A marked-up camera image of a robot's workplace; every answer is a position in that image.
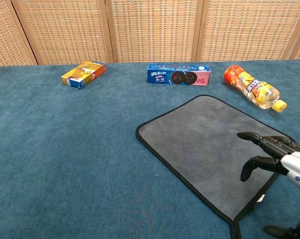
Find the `gray mat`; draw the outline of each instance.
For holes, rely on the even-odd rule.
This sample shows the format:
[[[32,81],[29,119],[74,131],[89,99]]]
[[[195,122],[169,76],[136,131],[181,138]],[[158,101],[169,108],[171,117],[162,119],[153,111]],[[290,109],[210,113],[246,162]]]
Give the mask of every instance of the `gray mat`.
[[[197,195],[231,224],[239,238],[239,219],[247,213],[276,175],[256,169],[240,181],[245,162],[266,153],[236,134],[281,132],[211,96],[198,96],[150,120],[137,129],[137,137]]]

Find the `orange bottle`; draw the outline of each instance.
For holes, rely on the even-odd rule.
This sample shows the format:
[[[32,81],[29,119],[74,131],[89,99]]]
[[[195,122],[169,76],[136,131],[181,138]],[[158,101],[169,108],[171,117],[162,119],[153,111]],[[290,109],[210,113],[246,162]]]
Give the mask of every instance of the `orange bottle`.
[[[287,104],[279,100],[280,93],[267,82],[258,81],[248,74],[242,67],[232,65],[223,75],[224,81],[238,88],[251,102],[260,108],[272,108],[277,112],[283,111]]]

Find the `oreo box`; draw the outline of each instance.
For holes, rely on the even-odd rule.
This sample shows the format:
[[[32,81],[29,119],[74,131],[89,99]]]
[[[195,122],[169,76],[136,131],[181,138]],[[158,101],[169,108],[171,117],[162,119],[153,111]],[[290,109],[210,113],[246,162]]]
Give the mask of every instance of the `oreo box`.
[[[67,86],[82,89],[106,71],[104,63],[84,61],[82,64],[67,72],[61,77]]]
[[[179,64],[149,64],[148,83],[207,86],[210,80],[209,66]]]

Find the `blue carpet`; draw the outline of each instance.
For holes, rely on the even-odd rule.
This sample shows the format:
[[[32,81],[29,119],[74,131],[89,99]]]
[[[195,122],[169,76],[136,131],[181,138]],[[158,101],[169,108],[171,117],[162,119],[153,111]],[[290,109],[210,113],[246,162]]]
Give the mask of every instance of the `blue carpet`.
[[[208,63],[208,87],[148,84],[147,64],[107,64],[82,90],[61,82],[75,65],[0,67],[0,239],[229,239],[228,224],[135,129],[207,94],[300,143],[300,60],[235,62],[280,90],[280,114],[225,85],[230,64]],[[280,176],[240,229],[243,239],[270,239],[264,225],[298,222],[300,189]]]

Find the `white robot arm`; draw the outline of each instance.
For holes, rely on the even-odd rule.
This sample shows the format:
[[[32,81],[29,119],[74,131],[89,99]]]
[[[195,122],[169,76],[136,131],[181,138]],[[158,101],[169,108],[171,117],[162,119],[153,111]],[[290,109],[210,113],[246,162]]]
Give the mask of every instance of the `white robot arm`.
[[[300,145],[282,136],[260,136],[254,132],[242,132],[238,137],[260,146],[271,157],[256,156],[248,160],[241,172],[245,182],[256,168],[286,175],[300,188]],[[281,239],[300,239],[300,223],[292,228],[265,226],[264,232]]]

